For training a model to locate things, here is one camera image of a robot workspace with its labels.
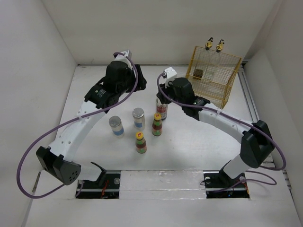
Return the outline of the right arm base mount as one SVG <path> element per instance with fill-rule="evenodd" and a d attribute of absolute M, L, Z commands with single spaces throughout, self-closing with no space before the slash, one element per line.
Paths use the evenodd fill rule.
<path fill-rule="evenodd" d="M 220 171 L 203 171 L 203 180 L 200 185 L 205 187 L 207 199 L 249 199 L 249 190 L 245 180 L 245 174 L 241 173 L 235 179 L 223 178 Z"/>

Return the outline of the dark liquid square bottle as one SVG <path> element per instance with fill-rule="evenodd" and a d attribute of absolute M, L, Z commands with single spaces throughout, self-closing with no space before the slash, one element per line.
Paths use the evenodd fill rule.
<path fill-rule="evenodd" d="M 203 77 L 203 73 L 207 69 L 210 61 L 210 49 L 213 45 L 213 37 L 210 37 L 205 43 L 205 48 L 199 52 L 194 68 L 193 79 L 200 80 Z"/>

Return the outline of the yellow cap sauce bottle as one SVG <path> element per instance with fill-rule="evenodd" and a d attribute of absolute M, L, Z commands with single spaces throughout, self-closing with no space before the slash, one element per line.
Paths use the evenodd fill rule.
<path fill-rule="evenodd" d="M 136 151 L 140 154 L 145 153 L 147 151 L 147 144 L 143 133 L 139 131 L 136 133 L 135 137 L 136 137 L 136 141 L 135 141 Z"/>
<path fill-rule="evenodd" d="M 152 123 L 152 134 L 154 136 L 160 136 L 162 134 L 162 120 L 160 113 L 154 114 L 154 119 Z"/>

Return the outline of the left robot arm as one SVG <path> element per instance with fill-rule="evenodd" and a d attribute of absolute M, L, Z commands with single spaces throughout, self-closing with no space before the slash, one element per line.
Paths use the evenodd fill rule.
<path fill-rule="evenodd" d="M 76 115 L 77 120 L 62 131 L 48 147 L 40 147 L 36 156 L 42 168 L 64 185 L 76 180 L 89 181 L 94 187 L 105 183 L 106 170 L 96 163 L 82 166 L 73 158 L 94 125 L 108 113 L 108 107 L 116 106 L 121 95 L 144 90 L 146 79 L 139 64 L 114 60 L 106 68 L 105 76 L 85 95 Z"/>

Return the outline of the clear square oil bottle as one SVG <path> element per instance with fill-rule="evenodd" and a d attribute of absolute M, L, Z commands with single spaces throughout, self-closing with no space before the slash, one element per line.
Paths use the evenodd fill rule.
<path fill-rule="evenodd" d="M 216 67 L 219 66 L 221 61 L 221 52 L 223 50 L 224 40 L 221 39 L 215 48 L 215 53 L 210 57 L 208 67 L 206 69 L 206 79 L 212 81 L 215 73 L 217 72 Z"/>

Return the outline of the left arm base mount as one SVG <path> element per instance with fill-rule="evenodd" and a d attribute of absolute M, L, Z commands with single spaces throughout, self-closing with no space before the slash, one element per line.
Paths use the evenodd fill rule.
<path fill-rule="evenodd" d="M 92 182 L 78 181 L 75 198 L 77 199 L 118 199 L 120 193 L 121 170 L 106 170 L 91 162 L 101 170 L 99 178 Z"/>

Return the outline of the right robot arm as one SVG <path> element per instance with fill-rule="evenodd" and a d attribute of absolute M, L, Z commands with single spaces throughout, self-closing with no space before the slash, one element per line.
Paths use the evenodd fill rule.
<path fill-rule="evenodd" d="M 208 99 L 196 96 L 186 78 L 171 78 L 157 86 L 157 98 L 162 104 L 175 103 L 187 116 L 220 129 L 240 143 L 239 154 L 219 171 L 222 185 L 230 186 L 240 174 L 261 167 L 277 147 L 264 121 L 248 122 L 228 115 Z"/>

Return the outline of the blue label shaker jar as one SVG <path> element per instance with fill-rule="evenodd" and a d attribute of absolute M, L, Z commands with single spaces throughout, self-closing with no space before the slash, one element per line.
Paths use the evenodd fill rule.
<path fill-rule="evenodd" d="M 132 116 L 134 119 L 134 126 L 137 130 L 143 131 L 145 129 L 145 115 L 142 108 L 135 108 L 132 111 Z"/>

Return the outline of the red label clear bottle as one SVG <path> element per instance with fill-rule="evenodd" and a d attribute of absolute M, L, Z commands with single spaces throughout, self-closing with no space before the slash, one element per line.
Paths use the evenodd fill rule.
<path fill-rule="evenodd" d="M 158 98 L 156 98 L 156 113 L 161 114 L 162 120 L 167 118 L 168 104 L 162 104 Z"/>

